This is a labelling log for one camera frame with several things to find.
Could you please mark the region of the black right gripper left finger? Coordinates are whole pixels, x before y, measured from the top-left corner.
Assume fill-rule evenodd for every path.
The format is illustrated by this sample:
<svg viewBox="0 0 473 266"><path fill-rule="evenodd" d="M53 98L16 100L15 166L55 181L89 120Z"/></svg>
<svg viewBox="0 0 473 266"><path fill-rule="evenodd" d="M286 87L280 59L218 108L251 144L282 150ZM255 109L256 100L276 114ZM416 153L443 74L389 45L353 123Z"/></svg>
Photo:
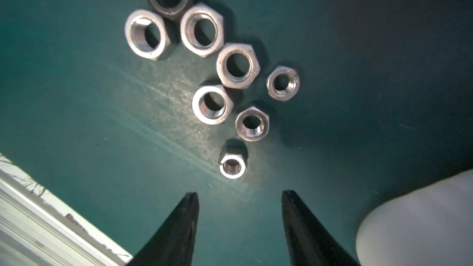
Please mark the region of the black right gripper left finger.
<svg viewBox="0 0 473 266"><path fill-rule="evenodd" d="M186 193L129 266L190 266L199 215L198 194Z"/></svg>

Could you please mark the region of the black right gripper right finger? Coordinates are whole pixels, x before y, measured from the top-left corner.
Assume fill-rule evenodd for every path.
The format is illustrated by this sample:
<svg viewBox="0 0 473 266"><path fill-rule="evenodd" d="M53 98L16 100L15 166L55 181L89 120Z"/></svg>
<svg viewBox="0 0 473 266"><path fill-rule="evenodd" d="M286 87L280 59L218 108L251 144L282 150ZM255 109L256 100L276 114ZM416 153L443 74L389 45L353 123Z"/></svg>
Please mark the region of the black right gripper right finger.
<svg viewBox="0 0 473 266"><path fill-rule="evenodd" d="M292 266L357 266L293 190L282 193L282 219Z"/></svg>

